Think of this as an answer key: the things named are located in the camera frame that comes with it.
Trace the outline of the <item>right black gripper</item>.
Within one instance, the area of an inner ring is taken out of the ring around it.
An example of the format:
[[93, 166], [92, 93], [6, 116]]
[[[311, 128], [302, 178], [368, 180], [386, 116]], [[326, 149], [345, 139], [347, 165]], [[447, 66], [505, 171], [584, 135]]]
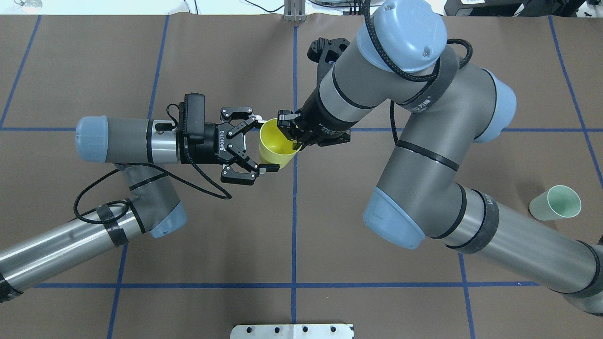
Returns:
[[334, 117], [323, 105], [319, 90], [315, 89], [295, 113], [278, 111], [277, 128], [293, 142], [293, 150], [303, 150], [306, 145], [339, 138], [351, 128], [351, 123]]

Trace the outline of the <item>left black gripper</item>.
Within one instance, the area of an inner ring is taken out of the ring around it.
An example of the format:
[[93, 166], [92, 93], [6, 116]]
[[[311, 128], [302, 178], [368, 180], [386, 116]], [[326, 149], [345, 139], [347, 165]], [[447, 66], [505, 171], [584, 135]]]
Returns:
[[256, 163], [241, 148], [228, 146], [237, 135], [245, 135], [261, 128], [264, 118], [254, 114], [251, 107], [223, 107], [222, 124], [205, 124], [203, 142], [182, 137], [181, 163], [224, 165], [220, 174], [222, 183], [252, 186], [255, 180], [268, 172], [278, 172], [278, 163]]

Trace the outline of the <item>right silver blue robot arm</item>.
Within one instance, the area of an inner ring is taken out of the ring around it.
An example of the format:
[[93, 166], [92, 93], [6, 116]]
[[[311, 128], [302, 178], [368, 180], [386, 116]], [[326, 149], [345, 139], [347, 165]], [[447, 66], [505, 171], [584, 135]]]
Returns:
[[497, 138], [514, 118], [514, 92], [470, 63], [472, 47], [449, 39], [424, 0], [386, 0], [374, 13], [362, 3], [355, 40], [317, 41], [317, 87], [295, 113], [278, 114], [296, 150], [348, 142], [350, 130], [386, 100], [410, 113], [373, 190], [364, 221], [374, 233], [415, 249], [429, 237], [476, 255], [561, 294], [585, 313], [602, 315], [602, 245], [573, 240], [543, 221], [581, 211], [577, 193], [554, 186], [530, 202], [528, 218], [454, 181], [472, 143]]

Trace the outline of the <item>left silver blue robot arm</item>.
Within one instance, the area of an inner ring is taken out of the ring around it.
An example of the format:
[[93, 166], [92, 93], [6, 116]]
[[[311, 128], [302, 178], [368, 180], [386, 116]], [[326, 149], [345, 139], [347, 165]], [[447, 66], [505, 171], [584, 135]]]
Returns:
[[159, 238], [184, 226], [187, 213], [173, 180], [232, 198], [202, 164], [220, 165], [220, 180], [236, 185], [253, 185], [259, 176], [280, 170], [274, 161], [256, 162], [246, 152], [246, 133], [264, 123], [250, 107], [222, 109], [218, 124], [205, 122], [203, 105], [169, 107], [178, 109], [178, 118], [80, 120], [80, 157], [115, 168], [77, 195], [71, 221], [1, 252], [2, 302], [141, 234]]

